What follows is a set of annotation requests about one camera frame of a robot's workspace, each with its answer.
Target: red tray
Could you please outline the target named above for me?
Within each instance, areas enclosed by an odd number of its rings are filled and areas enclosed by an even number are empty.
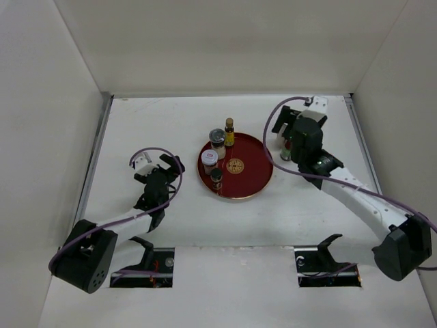
[[[222,187],[212,188],[211,176],[205,174],[201,162],[201,153],[210,149],[208,142],[197,159],[197,171],[205,186],[213,193],[226,198],[248,198],[260,192],[268,183],[273,173],[273,165],[264,154],[262,142],[245,133],[235,133],[235,144],[226,147],[226,156],[218,161],[222,170]]]

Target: black mount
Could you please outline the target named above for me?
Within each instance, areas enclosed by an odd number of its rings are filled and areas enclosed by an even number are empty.
[[[147,260],[141,261],[141,266],[134,265],[125,269],[153,271],[153,277],[144,272],[136,277],[111,277],[111,288],[170,288],[173,286],[174,259],[174,248],[152,248],[147,254]]]
[[[317,245],[317,248],[305,246],[302,247],[304,250],[300,250],[301,247],[296,247],[294,257],[297,262],[298,272],[335,272],[349,265],[348,262],[336,262],[328,250],[329,245],[341,236],[343,235],[333,234]]]
[[[311,103],[312,99],[309,98],[305,106]],[[279,133],[281,127],[287,124],[283,137],[291,138],[292,160],[298,164],[299,172],[329,177],[334,169],[343,167],[340,160],[322,149],[322,127],[325,122],[326,116],[316,122],[311,118],[302,117],[299,111],[288,106],[282,107],[272,132]],[[322,188],[323,180],[305,179],[318,189]],[[400,281],[431,256],[430,227],[419,217],[409,215],[399,227],[391,227],[391,232],[380,246],[373,248],[373,253],[378,268],[387,277]]]
[[[152,263],[152,259],[154,255],[153,244],[148,241],[145,241],[142,238],[139,238],[138,236],[132,237],[131,241],[134,241],[140,244],[141,246],[143,246],[144,254],[139,264],[127,266],[126,268],[124,268],[124,270],[148,270],[148,268]]]

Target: white lid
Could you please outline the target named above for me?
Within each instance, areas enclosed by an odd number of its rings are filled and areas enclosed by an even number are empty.
[[[204,165],[211,166],[217,163],[217,161],[219,160],[219,155],[215,150],[208,149],[202,152],[201,159]]]

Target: gold cap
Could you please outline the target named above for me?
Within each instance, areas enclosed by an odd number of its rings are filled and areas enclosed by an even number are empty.
[[[234,120],[231,119],[231,118],[227,118],[227,119],[226,119],[226,127],[227,127],[227,128],[231,128],[231,127],[233,127],[233,126],[234,126]]]

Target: bottle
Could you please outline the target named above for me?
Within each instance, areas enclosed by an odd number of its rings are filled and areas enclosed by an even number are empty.
[[[282,124],[282,127],[276,136],[276,143],[280,149],[282,149],[282,147],[284,146],[284,143],[285,143],[285,138],[284,138],[283,134],[284,134],[284,131],[287,128],[287,126],[288,126],[287,123]]]
[[[292,138],[286,139],[281,149],[281,158],[284,161],[290,162],[292,160],[292,147]]]
[[[217,167],[217,161],[219,159],[218,154],[211,149],[205,150],[200,156],[207,175],[211,174],[211,171]]]
[[[215,190],[221,189],[221,178],[223,177],[221,169],[213,169],[211,171],[212,188]]]
[[[225,135],[221,128],[215,128],[210,132],[211,149],[217,152],[219,161],[226,156]]]
[[[234,136],[234,120],[231,118],[226,119],[226,140],[225,140],[225,146],[231,147],[234,145],[235,142],[235,136]]]

